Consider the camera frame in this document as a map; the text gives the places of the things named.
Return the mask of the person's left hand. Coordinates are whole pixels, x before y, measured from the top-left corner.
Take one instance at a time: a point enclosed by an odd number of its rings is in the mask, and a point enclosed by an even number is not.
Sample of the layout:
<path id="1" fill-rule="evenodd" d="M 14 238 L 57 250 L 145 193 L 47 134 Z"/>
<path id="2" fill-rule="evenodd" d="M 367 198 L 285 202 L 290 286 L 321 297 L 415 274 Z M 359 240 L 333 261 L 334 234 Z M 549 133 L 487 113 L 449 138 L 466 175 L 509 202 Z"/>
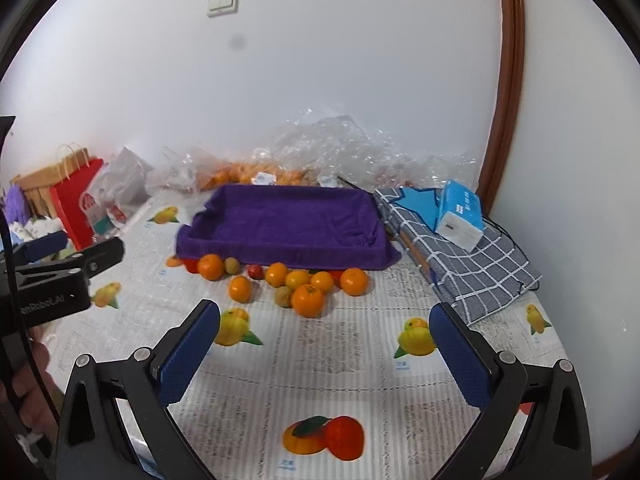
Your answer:
<path id="1" fill-rule="evenodd" d="M 56 390 L 56 385 L 48 373 L 47 368 L 50 362 L 50 352 L 43 343 L 43 336 L 46 329 L 43 326 L 31 328 L 29 339 L 32 343 L 32 355 L 34 356 L 42 380 L 47 387 L 50 396 Z M 22 423 L 35 434 L 45 434 L 51 441 L 58 435 L 58 424 L 44 400 L 43 393 L 38 387 L 36 378 L 32 374 L 28 364 L 25 364 L 12 379 L 12 386 L 15 394 L 22 400 L 20 409 L 20 419 Z"/>

